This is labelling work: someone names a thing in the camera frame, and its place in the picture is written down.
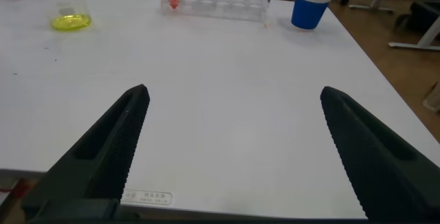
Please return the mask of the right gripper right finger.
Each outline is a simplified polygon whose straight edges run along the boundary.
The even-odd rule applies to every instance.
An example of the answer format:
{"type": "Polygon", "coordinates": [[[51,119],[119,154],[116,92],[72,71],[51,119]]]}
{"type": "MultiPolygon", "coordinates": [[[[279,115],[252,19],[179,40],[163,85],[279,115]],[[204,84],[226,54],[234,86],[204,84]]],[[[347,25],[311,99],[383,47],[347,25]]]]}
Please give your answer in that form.
{"type": "Polygon", "coordinates": [[[325,87],[327,127],[370,221],[438,221],[439,167],[346,93],[325,87]]]}

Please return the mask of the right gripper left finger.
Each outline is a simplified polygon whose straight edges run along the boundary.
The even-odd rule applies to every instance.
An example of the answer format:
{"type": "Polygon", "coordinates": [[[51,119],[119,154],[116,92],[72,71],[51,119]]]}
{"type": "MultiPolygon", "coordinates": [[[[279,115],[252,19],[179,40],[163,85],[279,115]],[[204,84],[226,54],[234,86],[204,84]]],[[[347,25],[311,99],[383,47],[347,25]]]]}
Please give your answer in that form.
{"type": "Polygon", "coordinates": [[[26,194],[25,215],[47,202],[120,200],[149,102],[144,85],[125,91],[26,194]]]}

